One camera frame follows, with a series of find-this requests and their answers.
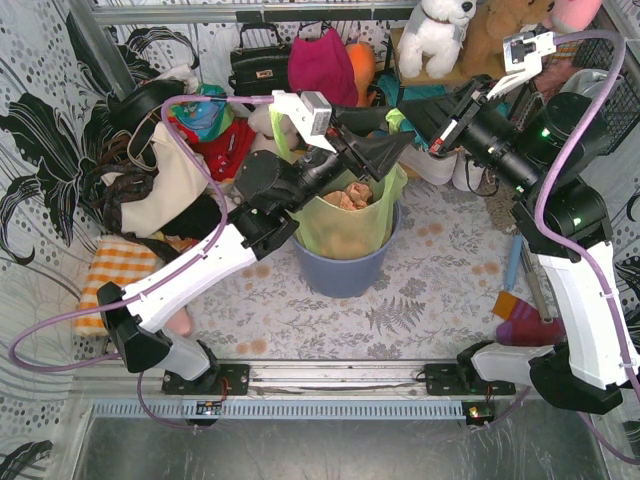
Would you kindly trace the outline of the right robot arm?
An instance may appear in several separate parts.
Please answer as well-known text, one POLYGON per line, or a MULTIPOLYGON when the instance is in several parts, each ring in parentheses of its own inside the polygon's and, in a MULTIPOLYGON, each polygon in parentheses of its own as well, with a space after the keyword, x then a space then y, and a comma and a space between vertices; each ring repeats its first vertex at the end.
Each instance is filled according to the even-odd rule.
POLYGON ((606 414, 622 403, 622 388, 639 372, 614 290, 607 207, 580 176, 606 144, 606 123, 591 121, 546 187, 590 99, 558 93, 518 129, 488 99, 489 88, 490 80, 480 76, 449 94, 401 102, 399 110, 433 153, 460 147, 512 189, 512 216, 550 281, 565 339, 539 347, 481 342, 458 356, 459 372, 469 381, 532 387, 560 409, 606 414))

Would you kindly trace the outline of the blue trash bin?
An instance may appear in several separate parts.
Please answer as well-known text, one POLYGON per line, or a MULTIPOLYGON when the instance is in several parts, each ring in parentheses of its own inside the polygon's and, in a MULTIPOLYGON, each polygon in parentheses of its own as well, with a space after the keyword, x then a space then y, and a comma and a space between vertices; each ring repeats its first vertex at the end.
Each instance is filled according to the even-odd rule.
POLYGON ((290 241, 304 280, 313 291, 330 298, 347 299, 362 296, 381 272, 387 252, 400 230, 401 219, 400 204, 396 202, 393 206, 389 239, 375 252, 358 259, 336 260, 321 257, 307 250, 292 237, 290 241))

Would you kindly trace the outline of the green plastic trash bag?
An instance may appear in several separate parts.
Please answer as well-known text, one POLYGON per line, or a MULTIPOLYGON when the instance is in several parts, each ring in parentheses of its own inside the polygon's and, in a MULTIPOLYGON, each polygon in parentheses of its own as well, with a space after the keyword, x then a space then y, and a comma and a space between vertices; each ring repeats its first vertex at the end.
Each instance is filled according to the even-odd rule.
POLYGON ((393 205, 406 185, 407 175, 396 165, 381 181, 360 179, 338 163, 337 152, 310 146, 291 162, 305 191, 305 203, 288 211, 298 223, 294 238, 307 250, 336 260, 358 259, 381 248, 392 230, 393 205), (373 202, 364 209, 346 211, 323 200, 352 182, 367 184, 373 202))

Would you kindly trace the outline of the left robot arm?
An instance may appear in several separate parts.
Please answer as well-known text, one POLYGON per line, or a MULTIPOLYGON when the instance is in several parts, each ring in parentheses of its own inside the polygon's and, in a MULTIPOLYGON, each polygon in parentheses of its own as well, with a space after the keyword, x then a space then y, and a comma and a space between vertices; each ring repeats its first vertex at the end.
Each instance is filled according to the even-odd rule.
POLYGON ((409 132, 369 137, 372 120, 385 116, 381 110, 355 109, 355 121, 344 123, 343 111, 326 100, 310 107, 297 94, 274 91, 251 101, 288 117, 309 149, 295 163, 270 151, 251 154, 235 181, 242 202, 221 211, 215 230, 154 274, 98 290, 109 338, 132 374, 161 368, 199 390, 212 388, 220 371, 215 355, 203 342, 167 330, 170 318, 218 281, 278 250, 299 226, 293 214, 344 172, 382 180, 413 139, 409 132))

